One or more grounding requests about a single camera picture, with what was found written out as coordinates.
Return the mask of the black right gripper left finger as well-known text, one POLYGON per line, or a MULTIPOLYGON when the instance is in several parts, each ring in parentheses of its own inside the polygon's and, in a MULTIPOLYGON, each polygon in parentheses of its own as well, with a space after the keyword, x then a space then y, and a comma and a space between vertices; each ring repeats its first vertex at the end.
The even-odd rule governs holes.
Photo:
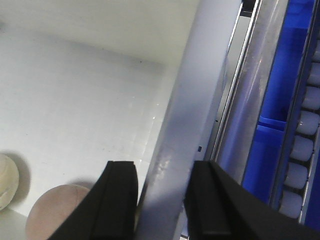
POLYGON ((108 161, 92 189, 51 240, 132 240, 138 177, 132 161, 108 161))

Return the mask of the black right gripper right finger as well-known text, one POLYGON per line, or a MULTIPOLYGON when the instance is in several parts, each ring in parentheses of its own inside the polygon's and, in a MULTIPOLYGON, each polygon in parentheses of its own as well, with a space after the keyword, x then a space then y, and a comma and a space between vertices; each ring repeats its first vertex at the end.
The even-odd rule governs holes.
POLYGON ((218 164, 195 161, 184 207, 191 240, 318 240, 319 232, 272 209, 218 164))

